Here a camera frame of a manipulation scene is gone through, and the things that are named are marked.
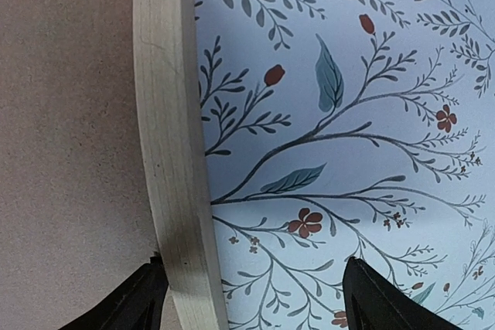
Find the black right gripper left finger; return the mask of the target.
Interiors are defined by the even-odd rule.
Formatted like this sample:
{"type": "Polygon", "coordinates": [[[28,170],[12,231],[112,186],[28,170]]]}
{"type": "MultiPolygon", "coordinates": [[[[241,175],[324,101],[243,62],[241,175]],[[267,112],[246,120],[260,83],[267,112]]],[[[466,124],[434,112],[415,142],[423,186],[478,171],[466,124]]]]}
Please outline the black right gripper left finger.
{"type": "Polygon", "coordinates": [[[159,330],[168,288],[162,258],[155,255],[95,307],[61,330],[159,330]]]}

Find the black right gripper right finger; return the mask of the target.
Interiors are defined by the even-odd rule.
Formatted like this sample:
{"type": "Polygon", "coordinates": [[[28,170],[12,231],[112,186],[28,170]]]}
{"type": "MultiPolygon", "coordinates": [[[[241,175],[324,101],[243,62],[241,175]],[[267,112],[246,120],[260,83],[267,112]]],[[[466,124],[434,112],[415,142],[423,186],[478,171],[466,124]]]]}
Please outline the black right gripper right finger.
{"type": "Polygon", "coordinates": [[[458,327],[402,294],[364,260],[351,257],[343,297],[352,330],[456,330],[458,327]]]}

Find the light wooden picture frame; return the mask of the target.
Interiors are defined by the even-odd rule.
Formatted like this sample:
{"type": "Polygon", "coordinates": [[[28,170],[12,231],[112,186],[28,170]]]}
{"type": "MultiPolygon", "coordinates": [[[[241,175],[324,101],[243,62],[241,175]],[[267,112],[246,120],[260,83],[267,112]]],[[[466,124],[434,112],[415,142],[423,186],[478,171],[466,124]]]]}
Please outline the light wooden picture frame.
{"type": "Polygon", "coordinates": [[[179,322],[184,329],[225,329],[194,0],[133,0],[133,56],[148,198],[179,322]]]}

